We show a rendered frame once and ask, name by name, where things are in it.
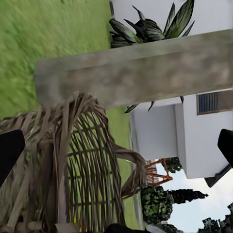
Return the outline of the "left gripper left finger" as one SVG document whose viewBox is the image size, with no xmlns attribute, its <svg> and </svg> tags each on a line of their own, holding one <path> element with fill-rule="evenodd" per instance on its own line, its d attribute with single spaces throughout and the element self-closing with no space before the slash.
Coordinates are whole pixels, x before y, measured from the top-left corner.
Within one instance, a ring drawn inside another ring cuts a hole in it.
<svg viewBox="0 0 233 233">
<path fill-rule="evenodd" d="M 0 187 L 25 149 L 22 130 L 0 133 Z"/>
</svg>

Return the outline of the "wicker basket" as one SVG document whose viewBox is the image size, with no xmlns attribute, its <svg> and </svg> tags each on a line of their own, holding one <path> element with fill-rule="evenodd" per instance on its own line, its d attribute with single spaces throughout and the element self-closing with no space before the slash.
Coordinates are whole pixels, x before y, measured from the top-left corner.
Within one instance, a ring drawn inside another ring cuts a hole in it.
<svg viewBox="0 0 233 233">
<path fill-rule="evenodd" d="M 92 92 L 86 95 L 76 91 L 67 101 L 0 119 L 0 132 L 19 129 L 25 149 L 0 187 L 0 233 L 90 233 L 91 229 L 96 233 L 97 223 L 98 233 L 105 233 L 115 223 L 114 208 L 116 222 L 126 226 L 123 201 L 137 195 L 147 180 L 145 161 L 134 150 L 115 144 L 105 107 Z M 96 130 L 97 138 L 92 130 Z M 134 164 L 123 186 L 117 158 Z"/>
</svg>

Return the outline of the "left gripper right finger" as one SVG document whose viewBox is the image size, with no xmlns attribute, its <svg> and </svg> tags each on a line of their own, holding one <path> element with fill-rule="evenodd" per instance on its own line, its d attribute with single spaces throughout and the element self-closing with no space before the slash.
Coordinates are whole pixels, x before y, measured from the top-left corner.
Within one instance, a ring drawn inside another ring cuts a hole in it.
<svg viewBox="0 0 233 233">
<path fill-rule="evenodd" d="M 217 145 L 230 165 L 233 167 L 233 131 L 222 129 Z"/>
</svg>

